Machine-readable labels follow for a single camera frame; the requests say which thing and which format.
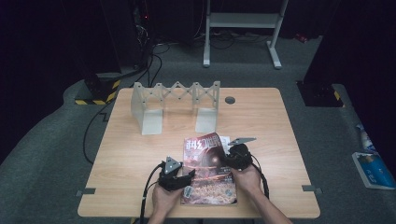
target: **person's arm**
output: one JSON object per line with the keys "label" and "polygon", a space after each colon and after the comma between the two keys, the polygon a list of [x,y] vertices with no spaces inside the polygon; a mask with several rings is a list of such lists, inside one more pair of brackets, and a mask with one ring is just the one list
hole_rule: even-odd
{"label": "person's arm", "polygon": [[232,169],[238,187],[254,202],[264,223],[291,223],[291,221],[264,195],[259,172],[250,165],[243,171]]}
{"label": "person's arm", "polygon": [[175,206],[177,199],[180,198],[182,191],[183,189],[168,191],[156,184],[152,192],[153,211],[148,224],[162,224]]}

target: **light wood tabletop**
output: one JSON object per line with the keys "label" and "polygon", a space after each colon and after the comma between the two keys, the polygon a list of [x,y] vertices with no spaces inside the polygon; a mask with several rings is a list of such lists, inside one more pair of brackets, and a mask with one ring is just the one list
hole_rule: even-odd
{"label": "light wood tabletop", "polygon": [[[142,135],[131,114],[133,89],[119,91],[106,131],[78,208],[82,217],[139,217],[143,190],[151,171],[166,156],[183,159],[185,138],[202,136],[195,132],[191,101],[165,99],[163,133]],[[225,98],[232,96],[234,104]],[[256,137],[246,143],[260,162],[268,181],[270,200],[287,217],[315,218],[320,214],[288,113],[278,89],[220,88],[216,133]],[[159,171],[151,179],[156,181]],[[151,188],[145,217],[152,213]],[[233,205],[177,204],[169,217],[260,217],[242,191]]]}

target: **person's left hand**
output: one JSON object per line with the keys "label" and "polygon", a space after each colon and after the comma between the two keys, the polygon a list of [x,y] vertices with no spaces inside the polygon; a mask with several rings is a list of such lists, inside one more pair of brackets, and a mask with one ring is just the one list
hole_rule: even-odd
{"label": "person's left hand", "polygon": [[182,191],[183,189],[168,191],[156,184],[152,192],[153,212],[150,218],[150,221],[152,222],[150,223],[162,223],[175,206]]}

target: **red magazine cover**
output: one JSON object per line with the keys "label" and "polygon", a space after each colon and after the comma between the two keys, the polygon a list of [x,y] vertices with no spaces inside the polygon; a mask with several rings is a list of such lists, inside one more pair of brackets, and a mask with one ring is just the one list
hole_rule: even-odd
{"label": "red magazine cover", "polygon": [[195,177],[184,189],[181,204],[236,203],[233,174],[224,162],[229,148],[221,141],[228,143],[230,138],[210,133],[184,140],[183,175],[195,169]]}

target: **book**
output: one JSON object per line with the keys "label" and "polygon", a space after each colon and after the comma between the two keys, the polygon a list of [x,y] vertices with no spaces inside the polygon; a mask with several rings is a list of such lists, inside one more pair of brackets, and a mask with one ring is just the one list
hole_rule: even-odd
{"label": "book", "polygon": [[210,133],[184,140],[182,173],[195,169],[191,185],[184,188],[181,204],[236,203],[236,185],[224,162],[230,137]]}
{"label": "book", "polygon": [[368,189],[396,189],[396,182],[378,154],[355,152],[353,161]]}

